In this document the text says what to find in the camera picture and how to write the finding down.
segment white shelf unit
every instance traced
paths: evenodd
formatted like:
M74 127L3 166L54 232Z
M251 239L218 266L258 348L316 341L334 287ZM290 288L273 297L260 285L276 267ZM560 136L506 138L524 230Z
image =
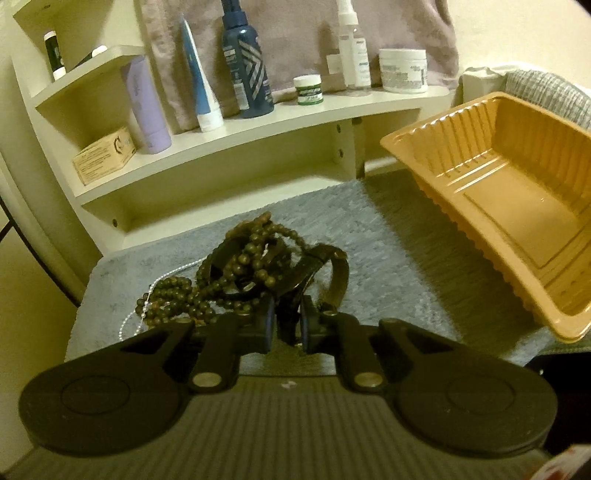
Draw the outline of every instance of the white shelf unit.
M134 0L23 0L7 8L11 54L31 123L103 253L361 177L366 161L384 162L382 136L452 101L443 87L416 95L327 94L320 105L282 103L269 115L227 119L213 132L173 135L170 148L149 155L140 146L119 71L147 51ZM57 33L68 71L56 82L43 42L48 30ZM73 68L101 44L106 52ZM84 186L72 158L122 125L130 127L138 153L122 170Z

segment orange plastic tray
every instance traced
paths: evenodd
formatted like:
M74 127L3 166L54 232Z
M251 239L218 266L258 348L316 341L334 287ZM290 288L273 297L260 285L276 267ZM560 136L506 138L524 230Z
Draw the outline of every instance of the orange plastic tray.
M563 342L591 327L591 135L496 92L381 141Z

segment cardboard box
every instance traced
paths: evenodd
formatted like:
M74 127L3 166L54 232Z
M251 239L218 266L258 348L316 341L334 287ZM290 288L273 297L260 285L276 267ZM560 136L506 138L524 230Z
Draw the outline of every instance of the cardboard box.
M74 157L74 168L84 185L120 170L135 153L127 127L97 140Z

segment label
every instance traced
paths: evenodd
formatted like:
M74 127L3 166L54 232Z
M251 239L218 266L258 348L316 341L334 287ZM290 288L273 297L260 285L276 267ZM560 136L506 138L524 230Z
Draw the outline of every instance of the label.
M234 93L236 94L236 100L238 100L238 108L240 110L248 110L248 98L246 97L246 91L242 82L234 84Z
M343 76L346 86L371 86L367 43L364 38L353 35L339 37L340 57L343 62Z
M329 68L329 74L343 73L343 62L338 53L332 53L326 56L326 65Z
M322 88L320 88L320 85L299 87L297 89L298 105L316 105L322 103L322 100Z
M353 66L353 45L351 35L341 35L339 37L339 52L343 68L343 77L345 78L345 85L350 86L355 84L355 67Z
M381 67L382 84L385 87L401 90L417 90L427 84L423 65L384 65Z
M371 87L368 48L364 38L353 39L353 59L355 61L355 86Z

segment white cap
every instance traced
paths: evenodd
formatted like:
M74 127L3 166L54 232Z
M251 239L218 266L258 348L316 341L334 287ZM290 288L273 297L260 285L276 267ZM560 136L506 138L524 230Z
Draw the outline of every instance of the white cap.
M209 113L200 113L197 120L202 132L210 132L223 125L222 111L218 107Z
M339 25L358 25L357 13L353 10L351 0L337 0L339 4Z
M53 77L56 80L59 80L66 74L66 67L60 67L55 72L53 72Z
M49 40L51 37L56 37L57 34L54 30L51 30L50 32L47 32L45 35L43 35L43 41L47 41Z
M99 47L96 47L93 51L92 51L92 58L95 58L97 55L100 55L103 52L107 51L107 47L106 45L101 45Z
M313 87L315 85L320 85L321 83L322 83L322 78L317 73L313 73L311 75L301 75L299 77L294 78L295 88Z
M427 52L416 48L380 48L379 58L387 60L426 60Z

